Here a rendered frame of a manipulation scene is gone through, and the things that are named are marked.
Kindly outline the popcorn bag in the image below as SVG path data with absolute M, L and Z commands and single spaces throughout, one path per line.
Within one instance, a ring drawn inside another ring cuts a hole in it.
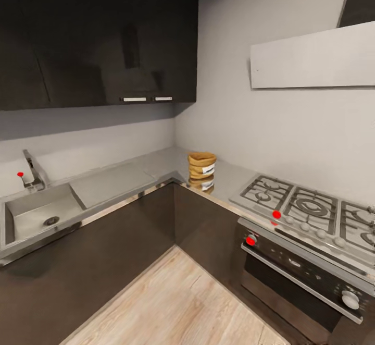
M 209 152 L 194 152 L 187 157 L 190 178 L 203 179 L 214 173 L 216 155 Z

